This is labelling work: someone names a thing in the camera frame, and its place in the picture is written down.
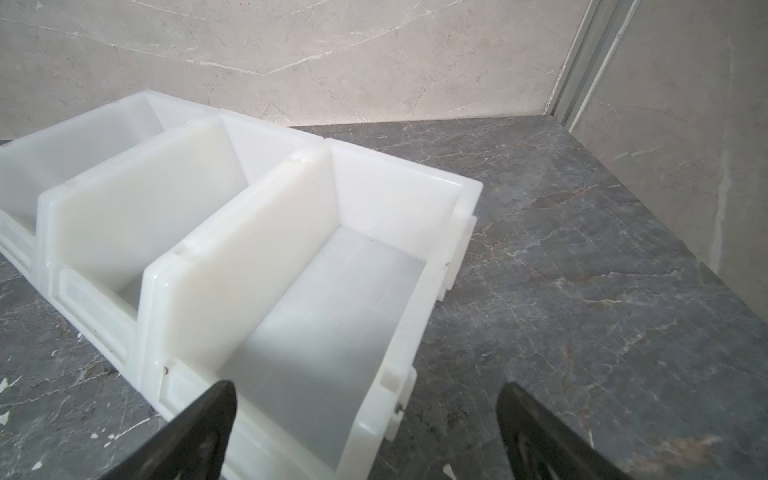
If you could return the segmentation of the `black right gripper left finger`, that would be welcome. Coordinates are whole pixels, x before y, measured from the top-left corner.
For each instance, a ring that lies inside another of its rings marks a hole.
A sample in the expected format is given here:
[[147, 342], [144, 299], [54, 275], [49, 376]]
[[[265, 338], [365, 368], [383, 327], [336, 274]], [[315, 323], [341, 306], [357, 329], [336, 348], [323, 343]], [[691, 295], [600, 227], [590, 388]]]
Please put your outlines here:
[[218, 479], [237, 413], [235, 384], [216, 382], [104, 479]]

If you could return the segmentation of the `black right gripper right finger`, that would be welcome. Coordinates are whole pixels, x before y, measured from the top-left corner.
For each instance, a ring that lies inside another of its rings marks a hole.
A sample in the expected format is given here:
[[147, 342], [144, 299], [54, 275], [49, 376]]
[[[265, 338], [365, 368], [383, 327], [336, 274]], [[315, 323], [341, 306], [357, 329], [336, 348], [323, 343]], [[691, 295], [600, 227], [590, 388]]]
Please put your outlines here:
[[627, 479], [519, 384], [503, 386], [496, 416], [516, 479]]

